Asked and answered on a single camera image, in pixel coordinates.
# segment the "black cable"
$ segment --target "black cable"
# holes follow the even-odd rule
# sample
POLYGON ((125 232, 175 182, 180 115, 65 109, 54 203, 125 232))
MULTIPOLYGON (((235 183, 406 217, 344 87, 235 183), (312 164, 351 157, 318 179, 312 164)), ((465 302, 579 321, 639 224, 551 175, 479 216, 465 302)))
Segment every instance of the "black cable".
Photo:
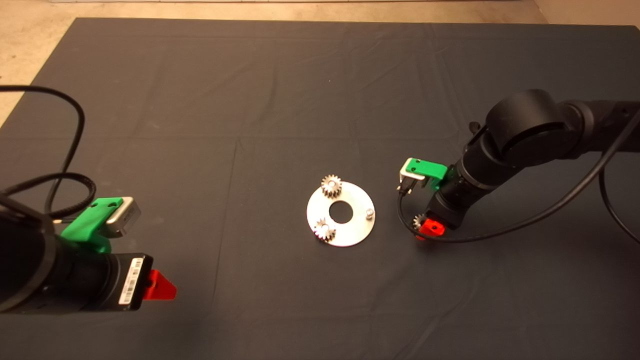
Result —
POLYGON ((425 238, 433 241, 446 242, 446 243, 468 243, 472 241, 485 240, 488 238, 493 238, 496 236, 508 234, 512 231, 516 231, 516 230, 522 229, 523 227, 527 227, 531 224, 535 224, 536 222, 539 222, 540 220, 543 220, 553 215, 556 211, 562 209, 565 205, 571 202, 576 196, 578 196, 578 194, 582 192, 587 187, 587 185, 590 182, 592 182, 592 180, 604 169, 604 167, 609 162, 609 160, 611 160, 611 158, 616 154, 616 151, 618 151, 618 149, 629 137, 629 135, 634 130, 634 128, 638 125, 638 122, 640 122, 640 111, 637 112, 636 115, 631 119, 631 121, 629 121, 629 123, 625 125, 622 131, 620 131, 620 134, 618 135, 618 137, 616 137, 616 139, 613 141, 613 143, 611 143, 609 148, 602 153, 602 157, 598 161, 596 161, 595 165, 593 165, 591 170, 567 194, 565 194, 560 200, 558 200, 555 204, 551 205, 546 210, 542 211, 541 213, 538 213, 537 215, 534 215, 531 218, 523 220, 521 222, 517 222, 507 227, 503 227, 502 229, 499 229, 493 233, 482 234, 477 236, 469 236, 465 238, 439 238, 436 236, 428 236, 414 229, 413 226, 408 222, 406 222, 406 220, 404 219, 404 214, 402 211, 402 199, 406 194, 403 192, 399 193, 398 195, 398 200, 397 200, 398 217, 400 218, 400 221, 402 221, 404 226, 409 231, 411 231, 414 235, 419 236, 421 238, 425 238))
POLYGON ((27 181, 23 181, 19 184, 9 186, 8 188, 2 190, 1 193, 5 196, 9 196, 15 193, 23 192, 24 190, 31 189, 40 184, 44 184, 48 181, 60 180, 60 179, 74 180, 74 181, 77 181, 78 183, 85 185, 86 188, 89 190, 89 194, 81 202, 78 202, 77 204, 68 206, 60 210, 49 212, 47 213, 47 215, 49 215, 51 218, 67 217, 69 215, 77 213, 78 211, 86 208, 87 206, 89 206, 89 204, 91 204, 91 202, 93 201, 93 198, 95 197, 95 190, 96 190, 95 183, 88 177, 82 174, 77 174, 75 172, 56 172, 53 174, 34 177, 27 181))
MULTIPOLYGON (((74 135, 73 140, 71 141, 71 145, 69 146, 69 150, 67 151, 67 156, 65 157, 64 162, 62 163, 62 167, 60 172, 67 172, 69 165, 71 164, 71 160, 73 160, 74 155, 76 154, 76 149, 78 148, 78 144, 80 143, 80 138, 82 137, 82 132, 84 130, 84 111, 80 104, 71 96, 60 92, 58 90, 52 88, 46 88, 44 86, 36 86, 36 85, 0 85, 0 92, 40 92, 43 94, 49 94, 64 101, 67 101, 73 108, 76 110, 78 118, 77 118, 77 126, 76 133, 74 135)), ((59 211, 51 211, 53 207, 53 199, 58 192, 58 188, 60 187, 60 181, 62 178, 57 178, 55 182, 51 185, 51 189, 49 189, 49 193, 47 194, 47 198, 44 204, 44 211, 46 213, 52 214, 57 213, 59 211)))
POLYGON ((602 169, 602 171, 600 172, 600 175, 598 176, 598 183, 600 184, 600 196, 602 197, 602 202, 604 202, 604 206, 607 208, 607 211, 609 212, 613 220, 616 222, 616 224, 620 226, 620 228, 625 233, 627 233, 627 235, 629 235, 635 242, 640 244, 640 239, 633 233, 633 231, 631 231, 625 225, 624 222, 622 222, 622 219, 618 216, 618 214, 616 213, 616 210, 614 210, 613 205, 609 200, 609 195, 607 194, 607 185, 605 184, 604 172, 605 172, 605 169, 602 169))

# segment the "barcode label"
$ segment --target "barcode label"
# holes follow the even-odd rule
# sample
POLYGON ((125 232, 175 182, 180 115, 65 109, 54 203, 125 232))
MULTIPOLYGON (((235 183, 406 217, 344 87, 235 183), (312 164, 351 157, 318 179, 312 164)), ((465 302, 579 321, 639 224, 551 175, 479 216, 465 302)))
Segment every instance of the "barcode label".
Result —
POLYGON ((133 298, 133 291, 136 289, 138 276, 140 276, 140 269, 142 268, 143 260, 143 258, 133 258, 131 260, 129 272, 127 273, 127 278, 124 281, 124 286, 122 287, 122 292, 120 293, 120 301, 118 301, 118 304, 129 305, 129 303, 131 303, 131 299, 133 298))

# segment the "green gripper mount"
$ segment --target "green gripper mount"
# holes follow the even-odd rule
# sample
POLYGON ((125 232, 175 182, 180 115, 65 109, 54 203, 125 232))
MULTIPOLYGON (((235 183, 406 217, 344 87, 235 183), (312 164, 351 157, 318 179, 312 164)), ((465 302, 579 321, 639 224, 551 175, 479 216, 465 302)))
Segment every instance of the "green gripper mount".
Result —
POLYGON ((95 252, 111 252, 109 239, 100 234, 100 228, 114 211, 122 205, 121 197, 101 197, 95 199, 64 231, 62 238, 95 252))
POLYGON ((410 158, 405 171, 430 178, 429 185, 433 191, 437 191, 440 189, 440 182, 447 173, 447 167, 443 164, 410 158))

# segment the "metal disc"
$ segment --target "metal disc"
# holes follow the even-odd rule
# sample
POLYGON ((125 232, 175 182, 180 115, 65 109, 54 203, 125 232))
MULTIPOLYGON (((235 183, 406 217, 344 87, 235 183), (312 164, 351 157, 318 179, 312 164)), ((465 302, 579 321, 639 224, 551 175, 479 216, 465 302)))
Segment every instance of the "metal disc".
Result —
POLYGON ((376 210, 373 201, 364 190, 357 185, 342 182, 340 195, 331 199, 324 196, 322 188, 311 194, 307 204, 307 222, 313 231, 315 224, 322 218, 331 221, 335 226, 335 236, 327 244, 347 247, 356 245, 369 235, 376 221, 376 210), (329 208, 334 202, 344 201, 351 206, 353 216, 349 222, 339 224, 329 215, 329 208))

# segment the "beige floor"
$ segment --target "beige floor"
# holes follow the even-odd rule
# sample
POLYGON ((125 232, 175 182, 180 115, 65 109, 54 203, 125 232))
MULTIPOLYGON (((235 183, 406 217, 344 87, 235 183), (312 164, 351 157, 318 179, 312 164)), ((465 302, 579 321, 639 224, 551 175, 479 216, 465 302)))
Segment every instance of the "beige floor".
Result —
MULTIPOLYGON (((50 3, 0 0, 0 83, 30 83, 76 17, 636 24, 640 0, 411 3, 50 3)), ((0 97, 0 125, 19 94, 0 97)))

